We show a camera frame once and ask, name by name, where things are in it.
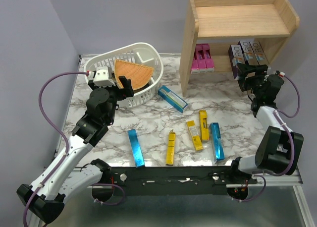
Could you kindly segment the silver toothpaste box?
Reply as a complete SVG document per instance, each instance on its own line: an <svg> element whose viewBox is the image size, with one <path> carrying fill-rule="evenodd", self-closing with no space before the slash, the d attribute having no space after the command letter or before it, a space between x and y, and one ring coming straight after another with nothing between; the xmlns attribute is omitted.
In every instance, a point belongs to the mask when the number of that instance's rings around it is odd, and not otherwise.
<svg viewBox="0 0 317 227"><path fill-rule="evenodd" d="M238 42L238 45L240 45L244 57L245 64L247 65L258 65L258 61L255 57L255 54L253 52L253 49L251 47L250 42L240 40Z"/></svg>

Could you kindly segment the purple toothpaste box with cloud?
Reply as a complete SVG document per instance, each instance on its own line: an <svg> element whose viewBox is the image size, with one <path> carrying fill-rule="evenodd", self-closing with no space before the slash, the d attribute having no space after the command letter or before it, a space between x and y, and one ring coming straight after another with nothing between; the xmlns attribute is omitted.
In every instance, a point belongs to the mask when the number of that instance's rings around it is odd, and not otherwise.
<svg viewBox="0 0 317 227"><path fill-rule="evenodd" d="M251 41L250 42L251 48L253 50L253 53L255 55L255 58L259 65L267 65L269 66L269 62L267 60L267 57L262 49L262 46L259 41Z"/></svg>

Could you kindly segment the pink toothpaste box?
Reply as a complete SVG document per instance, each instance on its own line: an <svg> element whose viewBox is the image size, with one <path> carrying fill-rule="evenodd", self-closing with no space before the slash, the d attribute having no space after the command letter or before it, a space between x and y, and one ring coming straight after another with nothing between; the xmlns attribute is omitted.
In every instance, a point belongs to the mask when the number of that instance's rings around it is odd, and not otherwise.
<svg viewBox="0 0 317 227"><path fill-rule="evenodd" d="M201 44L196 45L195 55L197 59L197 64L199 68L199 73L206 73L207 72L207 66L204 58L204 51Z"/></svg>
<svg viewBox="0 0 317 227"><path fill-rule="evenodd" d="M214 72L214 61L211 57L210 46L209 44L202 44L203 52L204 52L204 60L206 64L207 73Z"/></svg>
<svg viewBox="0 0 317 227"><path fill-rule="evenodd" d="M196 53L194 53L192 66L191 66L191 74L198 74L198 73L199 73L199 65L198 65Z"/></svg>

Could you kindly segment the blue green toothpaste box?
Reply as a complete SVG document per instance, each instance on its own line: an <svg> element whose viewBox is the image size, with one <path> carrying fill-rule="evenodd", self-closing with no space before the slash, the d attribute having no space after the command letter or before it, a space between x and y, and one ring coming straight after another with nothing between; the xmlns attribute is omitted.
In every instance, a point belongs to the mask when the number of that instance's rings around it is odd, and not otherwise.
<svg viewBox="0 0 317 227"><path fill-rule="evenodd" d="M179 97L166 86L162 86L159 88L158 95L181 113L184 113L184 111L188 107L188 104L181 97Z"/></svg>

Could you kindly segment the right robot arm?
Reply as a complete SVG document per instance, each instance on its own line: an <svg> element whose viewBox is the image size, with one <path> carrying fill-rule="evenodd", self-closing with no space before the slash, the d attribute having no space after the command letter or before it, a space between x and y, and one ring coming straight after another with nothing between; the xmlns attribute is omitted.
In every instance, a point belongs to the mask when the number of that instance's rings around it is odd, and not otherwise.
<svg viewBox="0 0 317 227"><path fill-rule="evenodd" d="M300 133L294 132L281 115L275 99L287 76L280 71L268 74L267 65L236 65L237 81L241 91L254 95L251 111L266 130L255 153L249 157L238 157L231 163L228 178L240 183L246 175L266 172L272 176L292 175L304 142Z"/></svg>

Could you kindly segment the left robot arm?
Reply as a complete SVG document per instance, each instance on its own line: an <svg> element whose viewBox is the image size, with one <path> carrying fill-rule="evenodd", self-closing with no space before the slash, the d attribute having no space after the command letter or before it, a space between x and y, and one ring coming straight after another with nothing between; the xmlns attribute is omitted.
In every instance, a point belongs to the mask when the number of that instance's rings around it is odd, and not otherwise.
<svg viewBox="0 0 317 227"><path fill-rule="evenodd" d="M65 204L79 192L91 185L104 185L109 181L111 167L95 160L88 164L88 169L72 175L74 168L108 132L114 123L118 101L133 97L131 80L120 76L113 81L108 76L98 80L97 72L84 72L92 77L92 91L86 101L86 111L77 121L70 137L48 118L42 105L43 90L40 91L38 103L47 122L65 140L65 147L31 184L22 184L17 195L25 206L23 225L26 227L27 213L31 211L46 225L52 223L62 212Z"/></svg>

